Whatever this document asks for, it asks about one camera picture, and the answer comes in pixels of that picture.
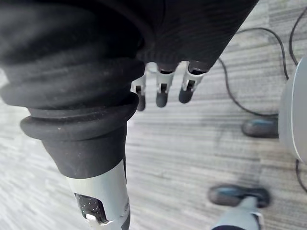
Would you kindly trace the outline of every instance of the black wire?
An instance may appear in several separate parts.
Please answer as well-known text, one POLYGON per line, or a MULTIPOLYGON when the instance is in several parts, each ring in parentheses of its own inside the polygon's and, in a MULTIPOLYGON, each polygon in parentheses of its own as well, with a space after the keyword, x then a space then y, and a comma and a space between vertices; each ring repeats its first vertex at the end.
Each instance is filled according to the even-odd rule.
POLYGON ((295 161, 295 173, 296 173, 296 177, 297 177, 297 181, 298 181, 299 185, 307 193, 307 188, 305 187, 305 185, 303 184, 302 179, 301 179, 301 172, 299 170, 299 160, 295 161))
POLYGON ((263 28, 263 27, 255 27, 255 28, 249 28, 249 29, 240 30, 236 34, 241 34, 243 32, 252 31, 252 30, 264 30, 264 31, 267 31, 267 32, 269 32, 269 33, 271 33, 272 35, 275 36, 275 38, 277 39, 277 41, 278 41, 278 43, 280 45, 280 48, 282 50, 283 72, 284 72, 284 75, 286 76, 286 79, 288 80, 289 79, 289 75, 288 75, 287 65, 286 65, 286 55, 285 55, 285 51, 284 51, 283 42, 280 39, 280 37, 273 30, 270 30, 270 29, 267 29, 267 28, 263 28))
MULTIPOLYGON (((264 31, 267 31, 271 34, 273 34, 275 36, 275 38, 277 39, 279 45, 280 45, 280 48, 281 48, 281 51, 282 51, 282 57, 283 57, 283 71, 284 71, 284 75, 286 77, 286 79, 289 79, 289 76, 288 76, 288 71, 287 71, 287 65, 286 65, 286 57, 285 57, 285 51, 284 51, 284 46, 283 46, 283 43, 280 39, 280 37, 277 35, 277 33, 275 33, 274 31, 270 30, 270 29, 267 29, 267 28, 263 28, 263 27, 255 27, 255 28, 248 28, 248 29, 244 29, 244 30, 241 30, 239 32, 237 32, 237 34, 240 34, 240 33, 243 33, 243 32, 248 32, 248 31, 252 31, 252 30, 264 30, 264 31)), ((244 111, 250 113, 250 114, 253 114, 253 115, 256 115, 256 116, 264 116, 264 117, 271 117, 271 116, 278 116, 278 113, 276 114, 261 114, 261 113, 258 113, 258 112, 254 112, 250 109, 247 109, 245 108, 243 105, 241 105, 241 103, 234 97, 234 95, 232 94, 231 90, 230 90, 230 86, 229 86, 229 80, 228 80, 228 73, 227 73, 227 68, 226 68, 226 65, 224 64, 224 62, 219 58, 218 59, 220 61, 220 63, 222 64, 223 66, 223 69, 224 69, 224 73, 225 73, 225 84, 226 84, 226 88, 227 88, 227 93, 229 95, 229 97, 231 98, 231 100, 238 106, 240 107, 241 109, 243 109, 244 111)))
POLYGON ((294 62, 294 64, 297 66, 298 65, 298 62, 295 58, 295 55, 293 53, 293 49, 292 49, 292 40, 293 40, 293 35, 294 35, 294 31, 295 31, 295 28, 297 26, 297 24, 299 23, 299 21, 302 19, 302 17, 304 16, 304 14, 306 13, 307 11, 307 7, 303 10, 303 12, 301 12, 301 14, 299 15, 299 17, 297 18, 296 22, 294 23, 294 26, 292 28, 292 31, 290 33, 290 38, 289 38, 289 52, 290 52, 290 56, 294 62))
POLYGON ((261 114, 261 113, 257 113, 254 111, 251 111, 247 108, 245 108, 243 105, 240 104, 240 102, 237 101, 237 99, 234 97, 234 95, 231 93, 230 91, 230 87, 229 87, 229 82, 228 82, 228 73, 227 73, 227 68, 225 63, 219 58, 218 59, 220 61, 220 63, 222 64, 222 67, 224 69, 224 73, 225 73, 225 82, 226 82, 226 88, 227 88, 227 93, 229 95, 229 97, 231 98, 231 100, 237 105, 239 106, 241 109, 243 109, 244 111, 256 115, 256 116, 277 116, 278 114, 261 114))

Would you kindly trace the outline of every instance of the robotic finger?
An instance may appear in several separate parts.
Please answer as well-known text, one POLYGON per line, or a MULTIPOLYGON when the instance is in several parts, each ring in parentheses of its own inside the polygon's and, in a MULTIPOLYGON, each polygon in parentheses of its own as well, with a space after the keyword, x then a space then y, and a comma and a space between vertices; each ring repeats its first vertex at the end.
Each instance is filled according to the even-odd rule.
POLYGON ((146 89, 146 71, 144 75, 132 82, 132 90, 139 97, 138 111, 143 111, 146 107, 145 99, 145 89, 146 89))
POLYGON ((197 66, 197 62, 192 61, 188 64, 179 94, 179 101, 181 103, 188 103, 192 99, 193 93, 200 84, 204 73, 205 72, 197 66))
POLYGON ((158 107, 162 108, 166 106, 168 99, 168 92, 173 82, 173 77, 175 70, 178 66, 176 64, 162 64, 158 63, 157 72, 157 97, 156 104, 158 107))

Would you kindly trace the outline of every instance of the gray carpet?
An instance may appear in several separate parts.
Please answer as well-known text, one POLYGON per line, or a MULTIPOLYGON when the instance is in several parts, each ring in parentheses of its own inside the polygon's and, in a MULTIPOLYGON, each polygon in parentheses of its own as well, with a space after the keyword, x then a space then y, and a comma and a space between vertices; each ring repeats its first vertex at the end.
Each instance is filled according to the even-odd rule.
MULTIPOLYGON (((306 0, 260 0, 241 28, 263 26, 281 36, 290 76, 291 28, 306 0)), ((307 53, 307 17, 297 27, 294 52, 307 53)), ((221 58, 236 98, 258 112, 276 112, 285 84, 281 51, 264 32, 236 35, 221 58)), ((165 108, 155 105, 155 77, 148 74, 144 112, 129 121, 126 154, 132 230, 209 230, 226 207, 208 202, 220 183, 262 185, 273 197, 263 210, 268 230, 307 228, 307 194, 295 176, 295 159, 272 139, 242 135, 253 116, 229 99, 216 63, 188 104, 178 94, 185 63, 177 70, 165 108)), ((5 78, 0 77, 0 84, 5 78)), ((0 103, 0 230, 86 230, 65 178, 40 141, 23 134, 24 108, 0 103)), ((307 184, 307 166, 302 166, 307 184)))

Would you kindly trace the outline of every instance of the black rubber foot pad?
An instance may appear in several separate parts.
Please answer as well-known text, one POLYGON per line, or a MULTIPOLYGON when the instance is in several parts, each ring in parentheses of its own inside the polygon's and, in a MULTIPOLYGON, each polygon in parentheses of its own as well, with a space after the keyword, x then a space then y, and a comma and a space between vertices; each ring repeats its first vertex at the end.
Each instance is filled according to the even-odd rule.
POLYGON ((245 121, 242 132, 253 138, 278 138, 278 118, 261 117, 245 121))
POLYGON ((223 206, 237 206, 245 197, 253 196, 258 199, 258 207, 270 205, 271 197, 265 188, 244 188, 236 185, 220 185, 213 187, 208 192, 208 199, 223 206))
POLYGON ((184 91, 182 88, 180 90, 180 94, 179 94, 179 101, 183 104, 188 103, 193 96, 193 92, 191 91, 184 91))
POLYGON ((159 93, 157 92, 157 98, 155 100, 156 104, 158 107, 163 108, 164 106, 166 106, 167 103, 167 98, 168 98, 168 94, 167 93, 159 93))
POLYGON ((145 96, 142 95, 138 95, 139 96, 139 104, 138 104, 138 111, 143 111, 146 107, 146 100, 145 100, 145 96))

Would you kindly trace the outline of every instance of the black fingertip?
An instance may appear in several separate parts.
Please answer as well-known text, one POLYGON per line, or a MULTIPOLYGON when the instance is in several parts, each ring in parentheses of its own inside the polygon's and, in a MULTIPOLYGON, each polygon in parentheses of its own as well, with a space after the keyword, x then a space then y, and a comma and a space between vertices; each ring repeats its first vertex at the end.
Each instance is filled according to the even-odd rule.
POLYGON ((145 95, 139 95, 139 104, 138 104, 138 111, 143 111, 146 107, 146 100, 145 100, 145 95))
POLYGON ((156 104, 158 107, 163 108, 166 106, 168 94, 165 92, 157 92, 156 104))
POLYGON ((193 96, 193 92, 192 91, 184 91, 182 88, 180 90, 180 94, 179 94, 179 101, 183 104, 188 103, 193 96))

